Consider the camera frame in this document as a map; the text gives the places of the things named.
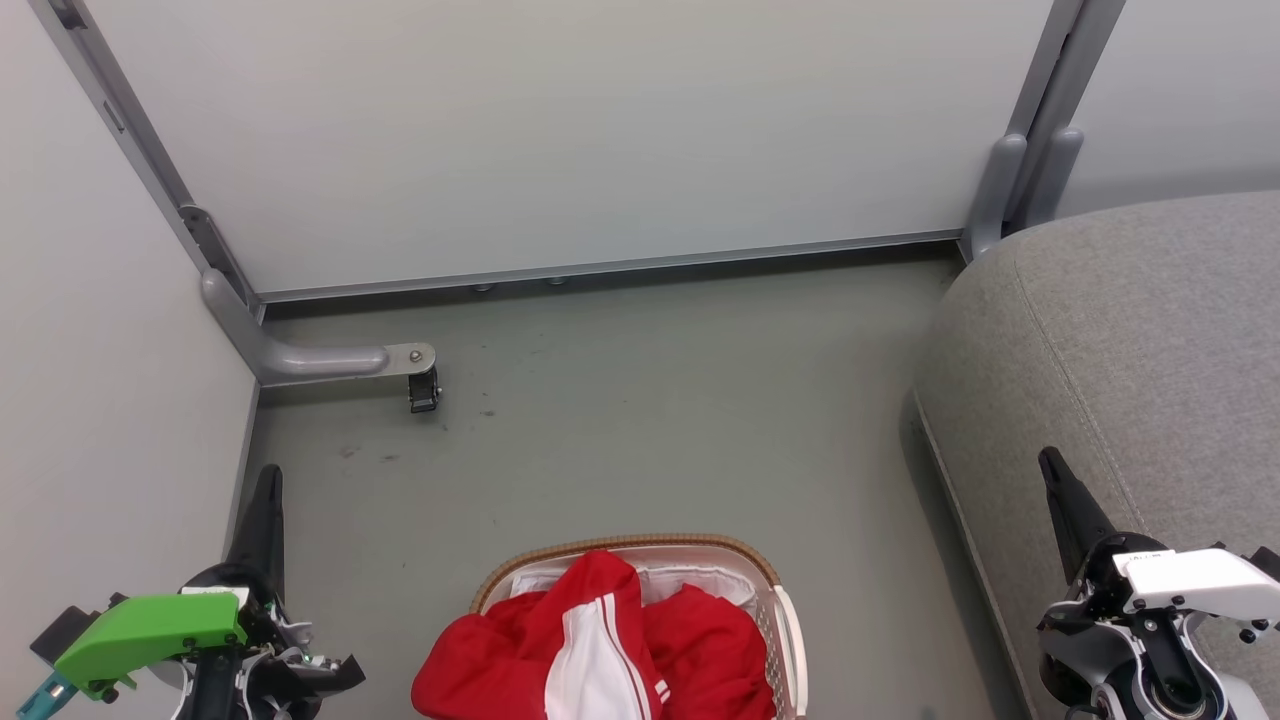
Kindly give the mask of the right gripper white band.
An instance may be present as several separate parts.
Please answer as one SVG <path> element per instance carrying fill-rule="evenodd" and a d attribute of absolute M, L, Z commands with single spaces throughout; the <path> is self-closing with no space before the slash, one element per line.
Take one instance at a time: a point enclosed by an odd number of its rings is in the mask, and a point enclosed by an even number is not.
<path fill-rule="evenodd" d="M 1254 701 L 1196 644 L 1207 619 L 1247 644 L 1280 625 L 1280 553 L 1178 552 L 1116 533 L 1056 447 L 1038 455 L 1068 587 L 1037 626 L 1039 678 L 1059 701 Z"/>

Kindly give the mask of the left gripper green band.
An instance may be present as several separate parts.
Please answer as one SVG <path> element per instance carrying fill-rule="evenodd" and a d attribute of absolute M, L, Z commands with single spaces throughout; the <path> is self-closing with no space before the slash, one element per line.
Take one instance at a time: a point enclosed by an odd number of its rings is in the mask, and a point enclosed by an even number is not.
<path fill-rule="evenodd" d="M 314 702 L 366 682 L 360 661 L 306 659 L 285 629 L 284 483 L 259 474 L 228 562 L 172 594 L 129 597 L 101 618 L 116 651 L 99 669 L 55 667 L 88 698 L 110 703 L 132 673 L 173 664 L 180 698 L 173 720 L 314 720 Z"/>

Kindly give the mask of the red and white jacket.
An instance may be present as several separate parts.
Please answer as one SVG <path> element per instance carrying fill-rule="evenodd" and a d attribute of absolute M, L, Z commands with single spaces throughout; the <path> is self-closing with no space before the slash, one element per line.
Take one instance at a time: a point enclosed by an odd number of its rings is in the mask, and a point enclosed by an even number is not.
<path fill-rule="evenodd" d="M 765 661 L 744 610 L 689 585 L 644 605 L 631 565 L 594 550 L 448 625 L 410 698 L 429 720 L 774 720 Z"/>

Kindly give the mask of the grey fabric sofa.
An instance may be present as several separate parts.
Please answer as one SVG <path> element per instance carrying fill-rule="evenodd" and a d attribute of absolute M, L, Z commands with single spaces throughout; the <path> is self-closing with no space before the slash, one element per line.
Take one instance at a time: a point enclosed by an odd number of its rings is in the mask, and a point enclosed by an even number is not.
<path fill-rule="evenodd" d="M 1280 191 L 1007 237 L 946 292 L 913 393 L 1024 712 L 1062 720 L 1038 673 L 1068 593 L 1041 450 L 1120 530 L 1280 553 Z"/>

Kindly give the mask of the grey metal partition foot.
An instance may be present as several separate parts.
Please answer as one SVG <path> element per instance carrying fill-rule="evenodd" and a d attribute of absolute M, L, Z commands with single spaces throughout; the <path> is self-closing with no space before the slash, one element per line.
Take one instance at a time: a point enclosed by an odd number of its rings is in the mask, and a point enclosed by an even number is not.
<path fill-rule="evenodd" d="M 230 282 L 210 269 L 201 275 L 205 307 L 261 387 L 419 375 L 435 368 L 429 343 L 308 347 L 271 337 L 241 302 Z"/>

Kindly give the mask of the white wicker-rimmed laundry basket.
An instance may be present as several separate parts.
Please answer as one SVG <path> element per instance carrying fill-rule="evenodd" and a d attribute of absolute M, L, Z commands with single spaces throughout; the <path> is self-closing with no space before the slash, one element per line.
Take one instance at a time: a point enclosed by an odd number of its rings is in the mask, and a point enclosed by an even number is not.
<path fill-rule="evenodd" d="M 504 601 L 516 570 L 562 568 L 594 550 L 608 551 L 630 565 L 698 564 L 746 575 L 760 591 L 758 610 L 748 614 L 765 642 L 765 675 L 773 692 L 774 720 L 806 720 L 808 662 L 797 611 L 780 574 L 765 556 L 733 537 L 698 533 L 611 536 L 532 550 L 493 570 L 475 593 L 468 610 L 485 614 L 493 605 Z"/>

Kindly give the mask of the grey metal partition post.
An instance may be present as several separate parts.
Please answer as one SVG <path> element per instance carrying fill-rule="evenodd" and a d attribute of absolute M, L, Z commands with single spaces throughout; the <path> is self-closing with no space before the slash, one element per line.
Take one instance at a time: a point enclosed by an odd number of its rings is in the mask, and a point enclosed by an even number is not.
<path fill-rule="evenodd" d="M 216 272 L 260 323 L 262 301 L 218 229 L 180 177 L 87 0 L 26 0 L 105 122 L 134 173 L 198 272 Z"/>
<path fill-rule="evenodd" d="M 1082 4 L 1083 0 L 1053 0 L 1050 5 L 1044 28 L 1030 59 L 1010 122 L 1005 135 L 989 150 L 966 224 L 957 242 L 966 264 L 973 263 L 1002 238 L 1005 214 L 1027 156 L 1030 129 L 1062 47 L 1076 23 Z"/>
<path fill-rule="evenodd" d="M 1028 135 L 1016 204 L 1009 229 L 1051 222 L 1084 143 L 1073 126 L 1083 95 L 1100 64 L 1126 0 L 1080 0 L 1037 108 Z"/>

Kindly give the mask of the grey metal partition rail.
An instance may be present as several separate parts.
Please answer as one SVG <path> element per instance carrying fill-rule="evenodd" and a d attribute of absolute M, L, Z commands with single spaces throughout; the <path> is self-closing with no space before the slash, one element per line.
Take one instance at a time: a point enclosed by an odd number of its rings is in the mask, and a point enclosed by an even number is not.
<path fill-rule="evenodd" d="M 580 275 L 599 275 L 626 272 L 649 272 L 668 268 L 699 266 L 707 264 L 771 260 L 777 258 L 801 258 L 808 255 L 827 255 L 833 252 L 858 251 L 863 249 L 887 249 L 913 246 L 929 242 L 957 241 L 963 229 L 923 231 L 899 234 L 868 236 L 852 240 L 836 240 L 809 243 L 786 243 L 778 246 L 744 249 L 732 251 L 695 252 L 667 258 L 643 258 L 608 263 L 585 263 L 564 266 L 544 266 L 509 272 L 490 272 L 462 275 L 424 277 L 402 281 L 385 281 L 356 284 L 334 284 L 302 290 L 259 291 L 257 296 L 265 305 L 312 302 L 332 299 L 364 297 L 384 293 L 404 293 L 434 290 L 453 290 L 475 284 L 504 284 L 525 281 L 549 281 L 554 278 L 573 278 Z"/>

